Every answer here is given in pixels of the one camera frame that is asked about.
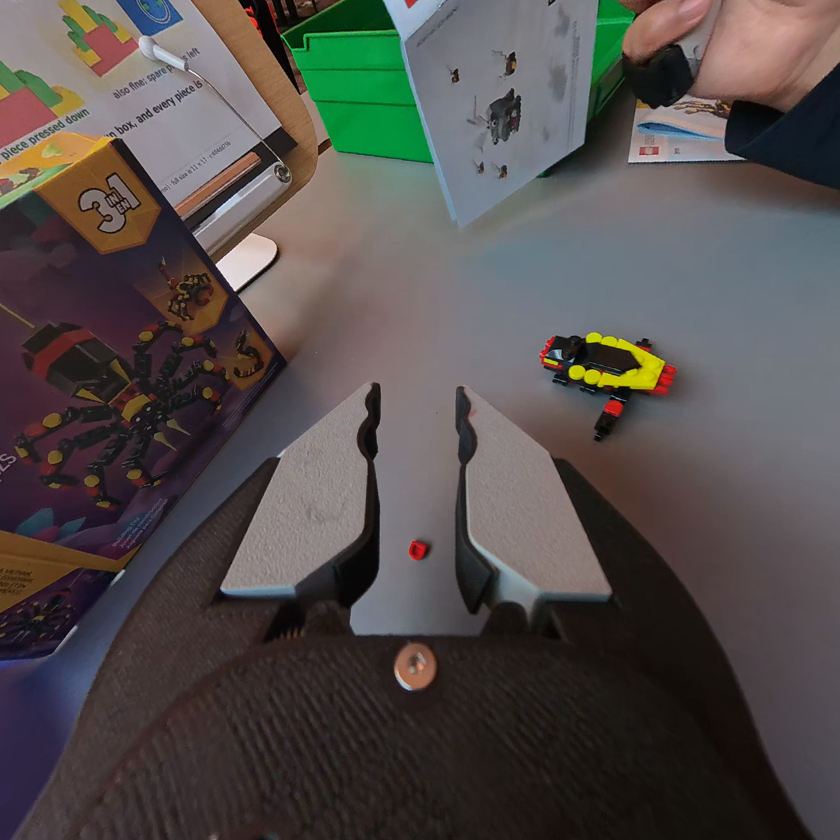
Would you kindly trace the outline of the clipboard with instruction sheet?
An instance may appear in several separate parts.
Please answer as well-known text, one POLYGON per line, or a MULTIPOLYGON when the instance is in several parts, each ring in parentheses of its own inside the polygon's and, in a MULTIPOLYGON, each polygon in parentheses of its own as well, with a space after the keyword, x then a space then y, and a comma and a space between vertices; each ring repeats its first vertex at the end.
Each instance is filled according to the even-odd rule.
MULTIPOLYGON (((314 128, 292 82, 264 42, 256 25, 246 17, 240 3, 192 3, 222 39, 279 121, 280 128, 265 140, 289 166, 292 174, 290 184, 281 183, 273 172, 276 163, 274 157, 257 144, 176 205, 172 205, 156 185, 205 251, 214 259, 222 259, 222 270, 228 281, 235 288, 241 288, 257 277, 263 268, 261 262, 257 263, 256 268, 247 267, 249 246, 267 247, 268 265, 277 259, 274 243, 256 236, 254 232, 260 222, 309 181, 317 156, 314 128)), ((47 167, 44 171, 36 170, 32 175, 18 171, 17 175, 23 177, 21 183, 2 183, 2 212, 33 192, 50 175, 59 173, 67 163, 81 154, 78 151, 69 152, 69 145, 62 143, 70 141, 69 134, 64 133, 57 151, 58 154, 67 153, 66 162, 47 167)), ((105 136, 102 138, 118 140, 105 136)))

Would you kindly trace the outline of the lego instruction booklet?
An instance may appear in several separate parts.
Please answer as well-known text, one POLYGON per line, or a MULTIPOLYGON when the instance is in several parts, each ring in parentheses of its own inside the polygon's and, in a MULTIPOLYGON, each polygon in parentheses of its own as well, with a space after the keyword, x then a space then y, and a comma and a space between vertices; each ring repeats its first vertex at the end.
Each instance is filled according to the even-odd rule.
POLYGON ((384 5, 458 226, 583 144, 596 1, 384 5))
POLYGON ((739 161, 727 152, 730 104, 691 95, 666 108, 636 101, 629 163, 739 161))

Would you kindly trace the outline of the person's right hand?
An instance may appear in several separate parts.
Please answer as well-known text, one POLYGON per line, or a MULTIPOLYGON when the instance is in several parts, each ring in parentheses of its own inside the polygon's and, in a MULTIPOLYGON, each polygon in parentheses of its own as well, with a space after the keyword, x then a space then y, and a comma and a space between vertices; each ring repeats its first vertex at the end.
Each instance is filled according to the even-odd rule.
MULTIPOLYGON (((637 15, 623 52, 634 63, 701 24, 711 1, 622 1, 637 15)), ((791 110, 839 62, 838 1, 726 1, 693 87, 699 98, 791 110)))

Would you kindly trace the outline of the lego set box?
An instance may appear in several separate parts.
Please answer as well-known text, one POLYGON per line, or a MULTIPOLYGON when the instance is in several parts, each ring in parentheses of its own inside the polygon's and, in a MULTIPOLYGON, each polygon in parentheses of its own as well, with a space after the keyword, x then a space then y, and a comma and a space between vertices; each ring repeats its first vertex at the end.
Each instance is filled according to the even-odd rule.
POLYGON ((286 362, 130 152, 2 163, 1 657, 52 655, 286 362))

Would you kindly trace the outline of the person's right forearm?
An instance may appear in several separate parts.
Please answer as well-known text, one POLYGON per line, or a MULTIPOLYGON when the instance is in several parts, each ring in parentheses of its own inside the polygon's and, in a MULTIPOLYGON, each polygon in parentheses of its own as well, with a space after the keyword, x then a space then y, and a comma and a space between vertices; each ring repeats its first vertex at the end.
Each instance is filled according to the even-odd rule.
POLYGON ((724 142, 730 154, 746 161, 837 190, 839 67, 788 112, 735 101, 724 142))

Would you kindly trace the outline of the printed instruction sheet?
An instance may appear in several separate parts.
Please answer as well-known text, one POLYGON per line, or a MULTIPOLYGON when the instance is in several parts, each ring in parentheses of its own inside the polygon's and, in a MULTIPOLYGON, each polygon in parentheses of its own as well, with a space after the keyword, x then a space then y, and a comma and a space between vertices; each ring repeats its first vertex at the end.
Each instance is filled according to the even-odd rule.
POLYGON ((126 143, 172 205, 258 144, 208 87, 142 55, 153 37, 263 139, 280 123, 192 2, 1 2, 2 183, 66 162, 64 133, 126 143))

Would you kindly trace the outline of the yellow black lego model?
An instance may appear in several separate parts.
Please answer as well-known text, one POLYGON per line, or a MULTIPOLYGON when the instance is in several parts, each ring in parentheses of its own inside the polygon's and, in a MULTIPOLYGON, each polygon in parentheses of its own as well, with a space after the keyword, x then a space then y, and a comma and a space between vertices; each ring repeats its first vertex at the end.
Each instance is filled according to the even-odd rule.
POLYGON ((611 436, 634 394, 666 395, 678 372, 654 354, 648 339, 630 343, 599 332, 552 336, 544 344, 539 361, 543 369, 553 373, 554 384, 605 396, 594 425, 596 442, 611 436))

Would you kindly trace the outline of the closed lego instruction booklet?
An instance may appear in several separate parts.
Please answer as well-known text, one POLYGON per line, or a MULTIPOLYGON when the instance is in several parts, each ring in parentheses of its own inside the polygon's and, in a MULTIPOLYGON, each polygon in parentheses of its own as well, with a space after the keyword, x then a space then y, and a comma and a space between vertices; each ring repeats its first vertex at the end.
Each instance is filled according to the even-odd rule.
POLYGON ((727 152, 730 104, 691 95, 666 108, 636 101, 629 163, 739 161, 727 152))

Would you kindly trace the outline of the green plastic bin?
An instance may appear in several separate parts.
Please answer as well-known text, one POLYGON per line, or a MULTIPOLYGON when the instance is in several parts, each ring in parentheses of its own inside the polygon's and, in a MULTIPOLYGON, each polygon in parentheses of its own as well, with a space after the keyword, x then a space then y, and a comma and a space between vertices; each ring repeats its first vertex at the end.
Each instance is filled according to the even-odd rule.
MULTIPOLYGON (((634 14, 598 3, 587 124, 623 80, 623 40, 634 14)), ((284 34, 339 152, 434 163, 384 2, 342 1, 284 34)))

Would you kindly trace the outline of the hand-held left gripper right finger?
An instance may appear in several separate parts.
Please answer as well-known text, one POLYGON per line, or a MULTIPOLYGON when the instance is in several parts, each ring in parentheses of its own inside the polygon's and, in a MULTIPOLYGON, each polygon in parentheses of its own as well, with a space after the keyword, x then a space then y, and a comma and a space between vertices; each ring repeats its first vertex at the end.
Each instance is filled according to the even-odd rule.
POLYGON ((613 596, 549 451, 467 386, 455 397, 455 576, 467 611, 613 596))

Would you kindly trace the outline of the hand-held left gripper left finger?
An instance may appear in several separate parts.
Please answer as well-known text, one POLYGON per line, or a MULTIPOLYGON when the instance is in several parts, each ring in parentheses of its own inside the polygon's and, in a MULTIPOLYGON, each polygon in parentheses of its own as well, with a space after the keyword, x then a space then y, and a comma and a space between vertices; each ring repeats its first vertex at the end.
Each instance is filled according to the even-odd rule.
POLYGON ((381 387, 362 385, 276 458, 221 584, 237 598, 351 608, 379 570, 381 387))

